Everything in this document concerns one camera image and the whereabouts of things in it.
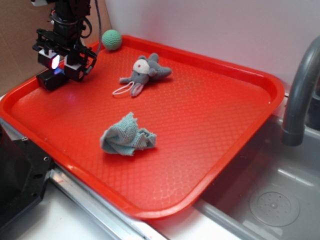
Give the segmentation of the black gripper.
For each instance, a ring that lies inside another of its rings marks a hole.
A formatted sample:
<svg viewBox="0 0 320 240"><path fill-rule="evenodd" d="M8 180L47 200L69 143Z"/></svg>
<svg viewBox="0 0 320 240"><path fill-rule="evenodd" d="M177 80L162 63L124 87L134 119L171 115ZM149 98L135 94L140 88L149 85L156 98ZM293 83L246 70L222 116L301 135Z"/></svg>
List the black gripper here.
<svg viewBox="0 0 320 240"><path fill-rule="evenodd" d="M65 75L81 82L97 62L97 53L81 42L81 34L65 37L54 31L37 29L37 39L32 49L37 52L37 61L48 69L56 69L64 58Z"/></svg>

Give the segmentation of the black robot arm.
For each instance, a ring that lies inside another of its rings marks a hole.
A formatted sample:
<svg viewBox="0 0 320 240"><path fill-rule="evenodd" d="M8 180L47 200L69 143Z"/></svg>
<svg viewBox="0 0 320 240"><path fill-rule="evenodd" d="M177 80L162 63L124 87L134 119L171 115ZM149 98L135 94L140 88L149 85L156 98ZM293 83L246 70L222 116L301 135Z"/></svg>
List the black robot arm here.
<svg viewBox="0 0 320 240"><path fill-rule="evenodd" d="M37 77L48 80L74 80L81 82L93 69L98 54L82 43L92 33L89 0L33 0L34 6L54 4L49 13L53 30L37 29L37 39L32 49L37 61L47 70Z"/></svg>

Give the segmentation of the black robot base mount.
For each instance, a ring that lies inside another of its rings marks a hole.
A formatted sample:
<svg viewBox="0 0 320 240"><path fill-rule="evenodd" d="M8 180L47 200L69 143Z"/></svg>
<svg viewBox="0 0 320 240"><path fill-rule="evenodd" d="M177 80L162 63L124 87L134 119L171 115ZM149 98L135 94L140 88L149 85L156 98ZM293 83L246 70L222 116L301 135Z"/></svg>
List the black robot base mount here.
<svg viewBox="0 0 320 240"><path fill-rule="evenodd" d="M43 200L54 165L50 155L31 140L12 140L0 128L0 229Z"/></svg>

